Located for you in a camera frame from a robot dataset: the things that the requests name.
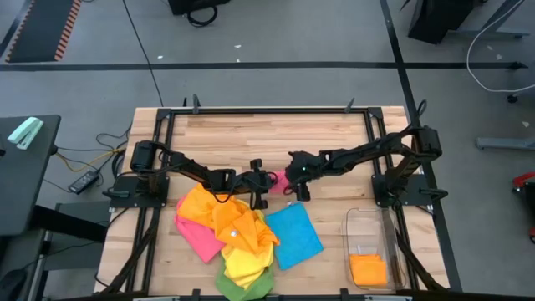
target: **plastic container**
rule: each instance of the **plastic container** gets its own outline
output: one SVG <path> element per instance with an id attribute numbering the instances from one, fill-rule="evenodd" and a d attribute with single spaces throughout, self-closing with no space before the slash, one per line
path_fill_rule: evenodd
<path id="1" fill-rule="evenodd" d="M 345 219 L 342 221 L 342 232 L 344 236 L 344 256 L 346 273 L 351 283 L 361 289 L 395 290 L 404 287 L 405 275 L 400 270 L 400 256 L 397 251 L 397 241 L 393 226 L 395 220 L 390 215 L 388 209 L 350 209 Z M 357 275 L 359 270 L 352 271 L 351 255 L 370 255 L 380 257 L 380 271 L 386 273 L 386 283 L 366 284 L 356 283 L 357 279 L 364 275 Z"/>

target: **white cable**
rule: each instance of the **white cable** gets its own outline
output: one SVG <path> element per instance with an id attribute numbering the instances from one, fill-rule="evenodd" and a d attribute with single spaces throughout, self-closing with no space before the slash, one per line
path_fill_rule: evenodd
<path id="1" fill-rule="evenodd" d="M 477 39 L 482 35 L 484 34 L 489 28 L 491 28 L 492 26 L 494 26 L 494 24 L 500 22 L 500 20 L 502 20 L 503 18 L 505 18 L 509 13 L 511 13 L 515 8 L 517 8 L 520 4 L 522 4 L 523 1 L 518 1 L 517 4 L 515 4 L 511 9 L 509 9 L 507 11 L 507 13 L 504 13 L 501 17 L 499 17 L 498 19 L 496 19 L 494 22 L 492 22 L 489 26 L 485 27 L 480 33 L 477 34 L 477 36 L 474 38 L 474 40 L 471 42 L 470 44 L 470 48 L 468 49 L 468 53 L 466 54 L 466 68 L 468 69 L 468 72 L 470 73 L 470 75 L 476 80 L 476 82 L 485 90 L 489 91 L 489 92 L 496 92 L 496 93 L 518 93 L 518 92 L 522 92 L 522 91 L 525 91 L 527 89 L 531 89 L 531 88 L 535 88 L 535 84 L 532 84 L 528 87 L 524 87 L 524 88 L 520 88 L 520 89 L 514 89 L 514 90 L 509 90 L 509 89 L 490 89 L 490 88 L 487 88 L 484 84 L 482 84 L 482 82 L 479 81 L 479 79 L 477 79 L 477 77 L 472 73 L 471 69 L 470 69 L 470 52 L 471 52 L 471 48 L 474 46 L 474 43 L 476 43 Z"/>

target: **wooden tabletop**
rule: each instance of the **wooden tabletop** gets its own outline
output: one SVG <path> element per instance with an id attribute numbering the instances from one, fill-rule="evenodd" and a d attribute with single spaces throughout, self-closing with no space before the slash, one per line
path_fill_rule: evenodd
<path id="1" fill-rule="evenodd" d="M 407 126 L 404 108 L 382 107 L 387 132 L 400 131 Z M 134 144 L 151 140 L 157 108 L 138 108 L 130 132 L 125 168 Z M 161 139 L 165 136 L 162 126 Z M 368 142 L 364 118 L 356 114 L 313 115 L 179 115 L 172 136 L 172 150 L 186 154 L 211 169 L 233 168 L 238 173 L 249 170 L 249 161 L 262 158 L 263 169 L 280 171 L 290 162 L 289 151 L 308 151 L 353 148 Z M 394 163 L 400 157 L 394 156 Z M 382 170 L 385 163 L 381 161 Z M 337 294 L 340 288 L 349 293 L 368 293 L 357 288 L 347 276 L 342 239 L 342 221 L 351 208 L 375 208 L 370 176 L 371 162 L 356 166 L 343 176 L 326 176 L 309 183 L 312 201 L 304 202 L 307 213 L 324 250 L 309 260 L 286 271 L 275 262 L 273 294 Z M 191 295 L 194 288 L 201 294 L 219 295 L 215 275 L 222 262 L 219 256 L 205 264 L 192 251 L 176 230 L 173 217 L 176 203 L 196 183 L 177 173 L 171 178 L 167 207 L 160 215 L 155 260 L 150 282 L 150 295 Z M 295 196 L 268 194 L 269 208 L 264 213 L 283 209 Z M 109 283 L 129 257 L 134 240 L 139 209 L 130 209 L 108 231 L 104 245 L 99 279 Z M 448 286 L 441 250 L 431 216 L 414 207 L 405 207 L 410 243 L 415 255 L 435 278 Z M 138 265 L 135 287 L 139 288 L 144 258 Z M 103 287 L 96 284 L 95 291 Z"/>

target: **blue cloth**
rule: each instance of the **blue cloth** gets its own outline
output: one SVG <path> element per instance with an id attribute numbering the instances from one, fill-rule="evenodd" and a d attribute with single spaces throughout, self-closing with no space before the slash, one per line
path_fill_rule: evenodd
<path id="1" fill-rule="evenodd" d="M 266 223 L 281 241 L 280 246 L 275 247 L 275 257 L 282 270 L 324 250 L 300 202 L 266 216 Z"/>

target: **pink object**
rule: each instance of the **pink object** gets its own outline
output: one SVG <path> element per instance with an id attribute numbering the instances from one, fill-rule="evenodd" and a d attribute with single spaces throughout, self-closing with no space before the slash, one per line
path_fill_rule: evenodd
<path id="1" fill-rule="evenodd" d="M 269 192 L 271 193 L 278 193 L 283 194 L 284 189 L 288 187 L 288 179 L 286 178 L 286 171 L 275 171 L 275 175 L 277 175 L 277 184 L 275 184 Z"/>
<path id="2" fill-rule="evenodd" d="M 182 205 L 184 198 L 185 196 L 178 201 L 177 209 Z M 179 217 L 178 214 L 175 215 L 175 225 L 204 263 L 208 263 L 225 247 L 225 243 L 216 240 L 214 231 L 208 227 Z"/>

